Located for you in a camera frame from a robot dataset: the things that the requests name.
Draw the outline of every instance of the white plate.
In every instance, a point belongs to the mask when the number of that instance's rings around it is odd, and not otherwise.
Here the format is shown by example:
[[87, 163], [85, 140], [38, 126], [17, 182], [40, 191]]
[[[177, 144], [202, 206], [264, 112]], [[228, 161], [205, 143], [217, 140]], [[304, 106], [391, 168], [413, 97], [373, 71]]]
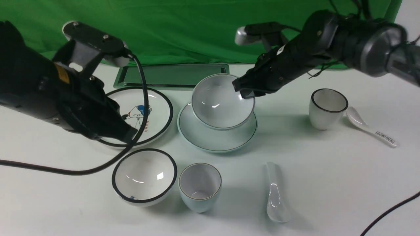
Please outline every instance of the white plate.
[[[108, 97], [120, 105], [120, 114], [125, 121], [137, 130], [143, 121], [143, 115], [149, 112], [146, 129], [135, 147], [148, 144], [159, 138], [169, 127], [173, 118], [172, 103], [161, 92], [147, 89], [149, 95], [149, 109], [144, 107], [143, 91], [141, 87], [129, 87], [114, 90]], [[116, 147], [125, 148], [127, 144], [112, 138], [102, 138], [99, 142]]]
[[229, 130], [215, 130], [199, 121], [187, 104], [178, 115], [179, 133], [190, 144], [206, 152], [224, 153], [243, 147], [257, 131], [255, 113], [243, 125]]

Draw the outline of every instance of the tableware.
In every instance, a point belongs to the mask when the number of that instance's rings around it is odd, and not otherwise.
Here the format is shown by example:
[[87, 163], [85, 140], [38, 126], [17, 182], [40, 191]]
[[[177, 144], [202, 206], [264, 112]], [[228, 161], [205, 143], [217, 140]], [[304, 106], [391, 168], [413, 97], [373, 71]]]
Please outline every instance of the tableware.
[[148, 207], [169, 195], [176, 175], [176, 163], [168, 153], [141, 149], [118, 162], [112, 173], [112, 187], [126, 202]]
[[315, 128], [326, 130], [343, 116], [349, 106], [347, 98], [333, 89], [318, 89], [309, 103], [309, 120]]
[[[140, 129], [143, 116], [149, 113], [146, 128], [134, 147], [146, 145], [161, 137], [168, 129], [173, 118], [173, 107], [169, 99], [155, 89], [147, 89], [149, 107], [144, 107], [141, 87], [128, 87], [114, 90], [108, 97], [120, 105], [121, 117], [132, 127]], [[103, 137], [99, 142], [114, 148], [125, 148], [127, 144], [112, 138]]]
[[179, 176], [182, 201], [194, 212], [208, 211], [216, 203], [222, 187], [222, 176], [214, 166], [195, 163]]
[[215, 130], [204, 125], [192, 113], [187, 104], [178, 115], [178, 130], [191, 145], [212, 153], [238, 150], [249, 143], [258, 128], [257, 117], [253, 113], [244, 125], [229, 130]]
[[215, 74], [199, 82], [191, 98], [194, 115], [214, 129], [231, 129], [244, 124], [254, 111], [255, 98], [243, 99], [235, 92], [230, 74]]
[[267, 215], [272, 221], [286, 223], [290, 220], [290, 213], [280, 197], [278, 187], [280, 175], [278, 174], [277, 165], [273, 162], [267, 162], [266, 166], [270, 188], [267, 202]]
[[388, 135], [382, 133], [381, 131], [375, 131], [372, 130], [366, 123], [363, 121], [362, 117], [359, 115], [359, 113], [356, 111], [354, 107], [349, 107], [346, 111], [347, 118], [349, 119], [350, 123], [352, 123], [355, 127], [358, 127], [359, 129], [373, 135], [375, 138], [381, 140], [388, 146], [392, 148], [396, 148], [399, 144], [398, 142], [389, 137]]

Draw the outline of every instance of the label on spoon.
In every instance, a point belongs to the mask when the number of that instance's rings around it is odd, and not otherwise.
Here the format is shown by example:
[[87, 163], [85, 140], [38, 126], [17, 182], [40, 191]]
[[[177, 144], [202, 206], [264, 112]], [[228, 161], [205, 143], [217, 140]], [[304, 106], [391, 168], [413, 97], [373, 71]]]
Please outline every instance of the label on spoon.
[[386, 134], [384, 134], [384, 133], [381, 133], [381, 132], [379, 132], [379, 131], [376, 131], [375, 132], [375, 134], [376, 135], [378, 135], [379, 137], [381, 137], [381, 138], [384, 138], [384, 139], [386, 139], [388, 142], [390, 142], [390, 143], [394, 143], [395, 142], [395, 140], [393, 140], [391, 137], [389, 137], [389, 136], [387, 136]]

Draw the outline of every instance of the sticker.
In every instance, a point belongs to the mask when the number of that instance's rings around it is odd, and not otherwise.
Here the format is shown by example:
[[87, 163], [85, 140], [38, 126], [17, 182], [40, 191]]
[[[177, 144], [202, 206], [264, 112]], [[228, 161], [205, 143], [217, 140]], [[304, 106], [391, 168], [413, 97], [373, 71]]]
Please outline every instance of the sticker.
[[[147, 109], [148, 115], [150, 115], [151, 111], [152, 111], [152, 108], [149, 105], [149, 109]], [[129, 119], [134, 120], [135, 121], [135, 125], [134, 126], [131, 125], [131, 126], [133, 126], [134, 128], [137, 128], [137, 127], [140, 128], [140, 126], [142, 125], [142, 123], [140, 122], [140, 120], [143, 121], [143, 117], [144, 117], [144, 114], [145, 113], [146, 113], [146, 107], [144, 107], [144, 105], [138, 105], [138, 106], [135, 106], [127, 114], [122, 115], [122, 118], [125, 121], [126, 120], [129, 120]], [[147, 132], [148, 126], [149, 126], [149, 121], [146, 122], [146, 127], [144, 129], [144, 132]]]
[[375, 134], [378, 135], [378, 136], [380, 136], [380, 137], [382, 137], [382, 138], [384, 138], [384, 139], [386, 139], [386, 140], [388, 140], [390, 143], [394, 143], [395, 142], [392, 138], [390, 138], [389, 136], [387, 136], [384, 133], [381, 133], [381, 132], [377, 131]]
[[68, 77], [66, 70], [63, 67], [57, 65], [56, 63], [54, 63], [54, 65], [57, 68], [58, 77], [60, 78], [60, 80], [66, 84], [70, 84], [70, 78]]
[[283, 52], [283, 50], [284, 50], [284, 46], [286, 46], [286, 45], [283, 45], [283, 46], [282, 46], [282, 47], [281, 47], [281, 48], [277, 51], [277, 55]]

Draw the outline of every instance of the bowl rim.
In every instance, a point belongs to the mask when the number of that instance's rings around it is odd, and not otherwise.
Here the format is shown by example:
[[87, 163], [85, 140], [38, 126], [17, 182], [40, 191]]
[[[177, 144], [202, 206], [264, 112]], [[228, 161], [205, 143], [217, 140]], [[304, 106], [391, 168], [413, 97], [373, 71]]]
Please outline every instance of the bowl rim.
[[210, 128], [212, 128], [212, 129], [217, 129], [217, 130], [228, 130], [228, 129], [231, 129], [231, 128], [236, 128], [236, 127], [238, 127], [238, 126], [241, 126], [241, 125], [243, 125], [247, 120], [249, 120], [249, 118], [252, 116], [252, 113], [254, 112], [254, 109], [255, 109], [255, 97], [253, 97], [252, 98], [252, 100], [253, 100], [253, 103], [252, 103], [252, 109], [251, 109], [251, 112], [248, 114], [248, 116], [245, 118], [245, 120], [243, 120], [241, 123], [239, 123], [239, 124], [236, 124], [236, 125], [234, 125], [234, 126], [231, 126], [231, 127], [216, 127], [216, 126], [212, 126], [212, 125], [210, 125], [210, 124], [208, 124], [208, 123], [206, 123], [206, 122], [204, 122], [202, 119], [200, 119], [200, 117], [198, 117], [198, 115], [195, 113], [195, 111], [194, 111], [194, 106], [193, 106], [193, 99], [194, 99], [194, 92], [196, 91], [196, 88], [202, 83], [202, 82], [204, 82], [205, 80], [207, 80], [207, 79], [209, 79], [209, 78], [211, 78], [211, 77], [213, 77], [213, 76], [219, 76], [219, 75], [224, 75], [224, 76], [232, 76], [232, 77], [235, 77], [236, 79], [237, 78], [239, 78], [239, 77], [237, 77], [237, 76], [235, 76], [235, 75], [232, 75], [232, 74], [228, 74], [228, 73], [218, 73], [218, 74], [214, 74], [214, 75], [210, 75], [210, 76], [207, 76], [206, 78], [204, 78], [204, 79], [202, 79], [200, 82], [198, 82], [197, 83], [197, 85], [194, 87], [194, 89], [192, 90], [192, 95], [191, 95], [191, 107], [192, 107], [192, 113], [194, 114], [194, 116], [199, 120], [199, 121], [201, 121], [203, 124], [205, 124], [206, 126], [208, 126], [208, 127], [210, 127]]
[[[160, 193], [159, 195], [149, 198], [149, 199], [144, 199], [144, 200], [135, 200], [135, 199], [131, 199], [129, 197], [127, 197], [126, 195], [122, 194], [120, 192], [120, 190], [118, 190], [117, 184], [115, 182], [115, 175], [117, 174], [117, 170], [120, 167], [120, 164], [127, 159], [128, 157], [132, 156], [133, 154], [139, 153], [139, 152], [146, 152], [146, 151], [152, 151], [152, 152], [159, 152], [161, 154], [164, 154], [165, 156], [167, 156], [169, 158], [169, 160], [172, 162], [172, 166], [173, 166], [173, 179], [172, 182], [170, 183], [170, 185], [168, 186], [168, 188], [163, 191], [162, 193]], [[112, 187], [114, 188], [114, 191], [124, 200], [128, 201], [128, 202], [132, 202], [132, 203], [147, 203], [147, 202], [153, 202], [161, 197], [163, 197], [165, 194], [167, 194], [167, 192], [169, 192], [169, 190], [173, 187], [173, 185], [175, 184], [176, 181], [176, 177], [178, 175], [178, 169], [175, 163], [175, 160], [166, 152], [160, 150], [160, 149], [155, 149], [155, 148], [145, 148], [145, 149], [140, 149], [134, 152], [129, 153], [128, 155], [126, 155], [123, 159], [121, 159], [118, 164], [115, 166], [114, 171], [112, 172], [112, 178], [111, 178], [111, 182], [112, 182]]]
[[[124, 91], [124, 90], [129, 90], [129, 89], [139, 89], [139, 90], [141, 90], [141, 92], [143, 92], [141, 86], [136, 86], [136, 87], [127, 87], [127, 88], [116, 89], [114, 91], [111, 91], [111, 92], [107, 93], [106, 96], [108, 97], [108, 96], [113, 95], [117, 92], [121, 92], [121, 91]], [[134, 147], [139, 147], [139, 146], [142, 146], [144, 144], [148, 144], [148, 143], [154, 141], [155, 139], [157, 139], [158, 137], [160, 137], [160, 135], [162, 135], [168, 129], [168, 127], [170, 126], [170, 124], [172, 122], [172, 119], [173, 119], [173, 106], [172, 106], [172, 103], [169, 100], [169, 98], [167, 96], [165, 96], [163, 93], [159, 92], [158, 90], [155, 90], [155, 89], [152, 89], [152, 88], [149, 88], [149, 87], [147, 88], [147, 90], [153, 91], [153, 92], [159, 94], [162, 98], [164, 98], [164, 100], [166, 101], [166, 103], [169, 106], [169, 119], [166, 122], [165, 126], [159, 132], [157, 132], [155, 135], [153, 135], [152, 137], [150, 137], [146, 140], [143, 140], [141, 142], [137, 142], [134, 145]], [[107, 142], [103, 139], [99, 139], [98, 141], [100, 143], [103, 143], [103, 144], [111, 146], [111, 147], [126, 147], [127, 146], [127, 144], [114, 144], [114, 143]]]
[[252, 134], [252, 136], [245, 142], [245, 143], [243, 143], [243, 144], [241, 144], [240, 146], [237, 146], [237, 147], [234, 147], [234, 148], [231, 148], [231, 149], [226, 149], [226, 150], [211, 150], [211, 149], [206, 149], [206, 148], [203, 148], [203, 147], [199, 147], [199, 146], [197, 146], [197, 145], [195, 145], [194, 143], [192, 143], [190, 140], [188, 140], [186, 137], [185, 137], [185, 135], [184, 135], [184, 133], [182, 133], [182, 130], [181, 130], [181, 125], [180, 125], [180, 120], [181, 120], [181, 114], [183, 113], [183, 111], [185, 110], [185, 108], [187, 107], [187, 106], [189, 106], [189, 105], [191, 105], [190, 103], [187, 103], [180, 111], [179, 111], [179, 114], [178, 114], [178, 118], [177, 118], [177, 120], [176, 120], [176, 124], [177, 124], [177, 127], [178, 127], [178, 132], [181, 134], [181, 136], [184, 138], [184, 140], [185, 141], [187, 141], [187, 143], [189, 143], [189, 144], [191, 144], [192, 146], [194, 146], [194, 147], [196, 147], [196, 148], [198, 148], [198, 149], [200, 149], [200, 150], [202, 150], [202, 151], [205, 151], [205, 152], [210, 152], [210, 153], [227, 153], [227, 152], [233, 152], [233, 151], [235, 151], [235, 150], [238, 150], [238, 149], [240, 149], [241, 147], [243, 147], [243, 146], [245, 146], [246, 144], [248, 144], [251, 140], [252, 140], [252, 138], [255, 136], [255, 134], [256, 134], [256, 132], [257, 132], [257, 130], [258, 130], [258, 117], [257, 117], [257, 115], [255, 114], [255, 112], [253, 112], [252, 114], [254, 115], [254, 117], [255, 117], [255, 122], [256, 122], [256, 124], [255, 124], [255, 130], [254, 130], [254, 133]]

